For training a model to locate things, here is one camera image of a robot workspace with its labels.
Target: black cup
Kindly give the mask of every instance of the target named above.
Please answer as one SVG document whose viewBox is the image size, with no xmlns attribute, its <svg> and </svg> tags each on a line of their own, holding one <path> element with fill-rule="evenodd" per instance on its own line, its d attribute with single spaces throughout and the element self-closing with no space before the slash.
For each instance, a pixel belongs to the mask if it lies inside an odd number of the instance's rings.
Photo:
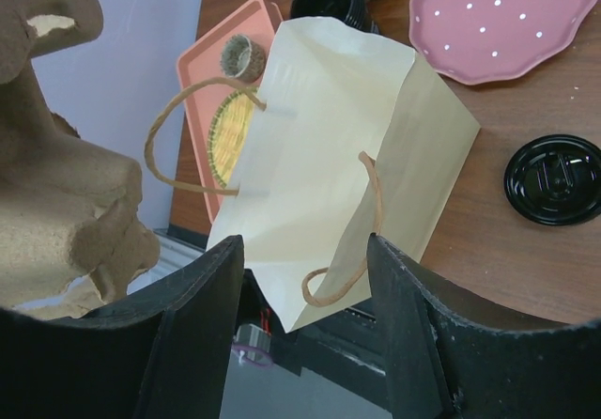
<svg viewBox="0 0 601 419">
<path fill-rule="evenodd" d="M 333 17 L 363 32 L 379 34 L 365 0 L 293 0 L 290 18 Z"/>
</svg>

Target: twisted paper handle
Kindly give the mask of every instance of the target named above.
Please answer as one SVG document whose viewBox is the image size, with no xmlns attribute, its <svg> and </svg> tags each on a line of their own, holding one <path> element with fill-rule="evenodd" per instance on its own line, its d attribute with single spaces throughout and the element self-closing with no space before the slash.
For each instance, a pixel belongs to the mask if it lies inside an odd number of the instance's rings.
<svg viewBox="0 0 601 419">
<path fill-rule="evenodd" d="M 374 233 L 379 234 L 382 228 L 382 221 L 384 220 L 384 206 L 382 201 L 382 189 L 379 183 L 378 172 L 376 171 L 376 161 L 370 158 L 365 151 L 362 151 L 359 154 L 359 160 L 365 165 L 367 175 L 369 176 L 369 182 L 376 194 L 376 216 L 374 218 L 373 230 Z M 316 276 L 326 273 L 327 271 L 328 268 L 317 269 L 316 271 L 309 272 L 302 280 L 302 298 L 312 306 L 317 306 L 319 308 L 329 306 L 347 295 L 350 289 L 355 286 L 355 283 L 357 283 L 363 274 L 367 272 L 367 258 L 365 257 L 363 259 L 359 268 L 353 273 L 348 281 L 338 289 L 338 291 L 327 297 L 315 297 L 309 290 L 309 282 Z"/>
<path fill-rule="evenodd" d="M 267 105 L 260 101 L 251 88 L 241 83 L 240 81 L 236 81 L 234 79 L 227 79 L 222 77 L 210 78 L 202 83 L 192 84 L 186 88 L 184 88 L 181 92 L 179 92 L 175 97 L 169 101 L 169 104 L 164 108 L 164 110 L 157 116 L 157 119 L 152 124 L 150 131 L 148 132 L 148 137 L 146 138 L 146 143 L 144 145 L 144 159 L 146 161 L 146 166 L 148 170 L 160 181 L 169 184 L 170 186 L 175 187 L 176 189 L 182 189 L 184 191 L 190 192 L 198 192 L 200 194 L 219 194 L 219 195 L 237 195 L 238 189 L 212 189 L 210 187 L 199 186 L 196 184 L 190 184 L 188 182 L 176 181 L 175 179 L 170 179 L 163 175 L 159 169 L 157 168 L 157 163 L 154 159 L 154 138 L 159 132 L 159 129 L 164 124 L 165 120 L 169 117 L 169 114 L 173 112 L 173 110 L 179 106 L 184 100 L 190 97 L 194 92 L 204 88 L 208 85 L 229 85 L 236 90 L 240 90 L 244 95 L 246 95 L 250 101 L 252 101 L 256 107 L 264 111 L 267 108 Z"/>
</svg>

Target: black lid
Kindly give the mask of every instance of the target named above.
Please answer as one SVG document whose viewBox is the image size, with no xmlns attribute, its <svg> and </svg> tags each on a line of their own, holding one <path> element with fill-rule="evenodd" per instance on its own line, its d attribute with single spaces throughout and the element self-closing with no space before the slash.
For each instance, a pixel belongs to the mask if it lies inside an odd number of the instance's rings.
<svg viewBox="0 0 601 419">
<path fill-rule="evenodd" d="M 601 212 L 601 150 L 573 135 L 538 138 L 505 170 L 505 194 L 524 217 L 542 225 L 574 225 Z"/>
</svg>

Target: brown wooden surface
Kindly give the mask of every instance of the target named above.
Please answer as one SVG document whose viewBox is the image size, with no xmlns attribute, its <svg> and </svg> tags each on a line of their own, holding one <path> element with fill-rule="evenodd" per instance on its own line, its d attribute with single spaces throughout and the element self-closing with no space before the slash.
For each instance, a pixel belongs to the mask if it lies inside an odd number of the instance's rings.
<svg viewBox="0 0 601 419">
<path fill-rule="evenodd" d="M 203 0 L 198 37 L 244 1 Z M 269 1 L 287 18 L 291 0 Z M 408 0 L 372 0 L 369 8 L 382 34 L 408 44 Z M 531 224 L 507 203 L 502 174 L 519 147 L 544 134 L 567 132 L 601 144 L 599 10 L 568 49 L 518 80 L 448 82 L 483 129 L 422 260 L 490 300 L 564 322 L 601 317 L 601 218 L 561 228 Z M 199 182 L 186 124 L 177 179 Z M 207 234 L 202 195 L 176 191 L 171 223 Z"/>
</svg>

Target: yellow round object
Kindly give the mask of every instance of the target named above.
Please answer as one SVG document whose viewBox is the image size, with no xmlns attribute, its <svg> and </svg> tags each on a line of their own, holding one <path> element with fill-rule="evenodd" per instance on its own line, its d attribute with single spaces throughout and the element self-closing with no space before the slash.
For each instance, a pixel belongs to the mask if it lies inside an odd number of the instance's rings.
<svg viewBox="0 0 601 419">
<path fill-rule="evenodd" d="M 232 176 L 246 133 L 251 124 L 254 104 L 240 91 L 229 95 L 219 106 L 208 129 L 208 164 L 222 188 Z"/>
</svg>

